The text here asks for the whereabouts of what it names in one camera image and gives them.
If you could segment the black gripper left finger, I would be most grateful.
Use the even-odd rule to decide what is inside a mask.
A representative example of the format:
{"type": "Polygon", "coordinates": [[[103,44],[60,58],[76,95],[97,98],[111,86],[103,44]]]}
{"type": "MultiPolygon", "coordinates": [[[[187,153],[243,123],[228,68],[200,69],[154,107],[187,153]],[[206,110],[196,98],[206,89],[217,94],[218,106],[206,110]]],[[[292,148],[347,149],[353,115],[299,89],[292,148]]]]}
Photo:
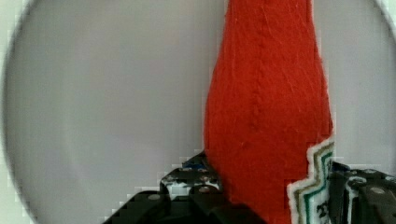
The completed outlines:
{"type": "Polygon", "coordinates": [[[184,161],[158,190],[137,193],[103,224],[265,224],[243,203],[231,203],[204,152],[184,161]]]}

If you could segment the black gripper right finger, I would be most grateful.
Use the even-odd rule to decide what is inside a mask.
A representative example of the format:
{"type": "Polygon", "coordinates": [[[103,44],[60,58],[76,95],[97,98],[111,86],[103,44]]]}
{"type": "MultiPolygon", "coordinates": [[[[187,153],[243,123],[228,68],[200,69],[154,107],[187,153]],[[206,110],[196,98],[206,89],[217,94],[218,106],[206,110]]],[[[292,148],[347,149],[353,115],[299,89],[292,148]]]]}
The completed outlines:
{"type": "Polygon", "coordinates": [[[332,224],[396,224],[395,177],[334,162],[329,215],[332,224]]]}

